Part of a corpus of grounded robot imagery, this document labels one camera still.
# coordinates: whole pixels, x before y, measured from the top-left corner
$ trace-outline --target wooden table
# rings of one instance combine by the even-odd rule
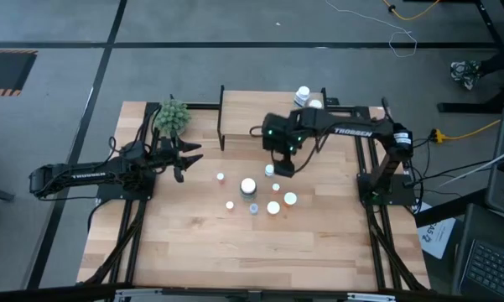
[[[118,146],[133,140],[145,107],[146,102],[123,103],[115,133]],[[370,111],[375,117],[383,115],[378,107]],[[222,152],[216,132],[218,111],[193,110],[191,114],[192,122],[182,139],[201,143],[197,153],[204,158],[184,173],[183,184],[175,182],[171,171],[158,177],[153,199],[147,204],[134,285],[377,290],[365,211],[358,202],[354,138],[330,136],[301,173],[292,179],[270,179],[264,176],[270,153],[262,150],[261,139],[228,139]],[[246,120],[243,115],[242,122],[261,124],[262,117],[250,117],[252,120]],[[304,144],[294,157],[295,166],[302,164],[312,145],[311,139]],[[377,152],[381,159],[384,151],[379,145]],[[370,160],[366,162],[370,169]],[[218,172],[226,175],[224,185],[216,182]],[[239,196],[239,184],[246,177],[257,182],[260,210],[256,216],[249,214],[249,204]],[[272,195],[273,182],[281,185],[282,194]],[[298,195],[297,205],[282,206],[277,216],[269,216],[267,203],[282,201],[288,191]],[[225,208],[229,200],[236,204],[233,212]],[[114,200],[93,216],[79,281],[90,277],[114,248],[123,207],[123,200]],[[418,281],[429,286],[411,214],[400,206],[388,210],[398,254]],[[119,280],[124,280],[127,260],[128,251],[123,255]],[[382,262],[391,287],[383,251]]]

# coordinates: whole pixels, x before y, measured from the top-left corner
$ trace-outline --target white bottle cap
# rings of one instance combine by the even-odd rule
[[[250,205],[250,214],[256,215],[259,212],[259,206],[257,204]]]
[[[311,100],[311,102],[309,102],[308,104],[308,107],[322,109],[322,102],[320,102],[319,100]]]
[[[251,194],[251,193],[253,193],[253,191],[255,190],[255,188],[256,188],[256,186],[255,186],[255,180],[247,178],[247,179],[244,179],[241,182],[241,190],[245,194]]]
[[[309,88],[306,86],[301,86],[296,94],[303,100],[307,100],[309,98]]]
[[[267,166],[265,167],[265,174],[268,176],[274,174],[274,166],[271,164],[267,164]]]
[[[283,198],[283,200],[285,201],[285,203],[288,206],[292,206],[296,203],[297,197],[296,197],[296,194],[289,192],[289,193],[285,194],[285,197]]]
[[[267,205],[268,214],[276,215],[279,213],[279,204],[276,201],[270,201]]]

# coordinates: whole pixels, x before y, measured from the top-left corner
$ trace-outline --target gray carpet floor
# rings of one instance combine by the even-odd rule
[[[378,0],[330,2],[402,26],[413,31],[420,42],[491,41],[473,5],[442,3],[421,19],[403,22]],[[0,0],[0,41],[106,41],[118,4],[118,0]],[[397,2],[404,15],[420,12],[427,5]],[[504,38],[504,11],[499,2],[487,0],[485,5]],[[117,42],[387,42],[394,31],[351,13],[338,13],[320,0],[129,0]],[[407,41],[402,35],[397,39]],[[403,55],[410,50],[399,52]],[[29,195],[28,175],[42,164],[65,161],[101,54],[101,49],[41,50],[22,95],[0,98],[0,189],[17,196],[14,202],[0,201],[0,290],[25,285],[49,214],[49,205]],[[394,117],[411,128],[416,138],[426,137],[431,128],[449,135],[467,133],[499,116],[439,114],[435,105],[483,102],[495,95],[504,86],[504,72],[484,78],[471,92],[461,90],[449,78],[450,61],[484,60],[491,55],[492,51],[468,49],[421,49],[403,59],[389,49],[115,49],[81,161],[106,157],[107,139],[114,132],[123,101],[157,102],[173,93],[186,102],[217,102],[222,84],[232,90],[265,91],[324,86],[329,96],[359,106],[378,106],[386,96]],[[489,159],[496,130],[431,145],[429,173]],[[427,156],[427,149],[419,148],[414,156],[416,166],[424,169]],[[467,194],[485,186],[487,177],[479,173],[443,191]],[[429,181],[428,188],[438,184]],[[70,195],[94,193],[93,188],[83,188]],[[428,193],[425,202],[436,205],[453,198]],[[75,282],[86,241],[86,219],[93,206],[92,200],[66,204],[43,287]],[[429,259],[428,266],[433,287],[448,291],[448,264]]]

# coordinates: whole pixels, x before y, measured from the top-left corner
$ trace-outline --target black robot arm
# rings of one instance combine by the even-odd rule
[[[47,164],[29,176],[30,193],[38,198],[55,194],[64,188],[81,185],[120,185],[124,190],[141,190],[146,171],[174,166],[174,177],[183,182],[182,170],[187,170],[203,155],[181,157],[179,152],[200,148],[197,143],[185,143],[175,133],[171,138],[157,138],[149,151],[140,142],[127,144],[119,156],[104,162],[87,164]]]
[[[374,138],[382,144],[386,156],[372,171],[369,181],[372,190],[378,194],[390,190],[395,170],[413,155],[412,132],[399,123],[387,119],[339,117],[316,108],[294,110],[289,117],[269,113],[262,123],[262,147],[282,154],[282,160],[274,160],[274,172],[292,177],[298,170],[294,169],[291,155],[302,148],[306,138],[315,138],[318,142],[327,134]]]

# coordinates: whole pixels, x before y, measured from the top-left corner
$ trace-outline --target shoe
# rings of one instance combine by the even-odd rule
[[[481,63],[477,61],[453,62],[451,63],[451,77],[470,91],[481,78],[480,67]]]

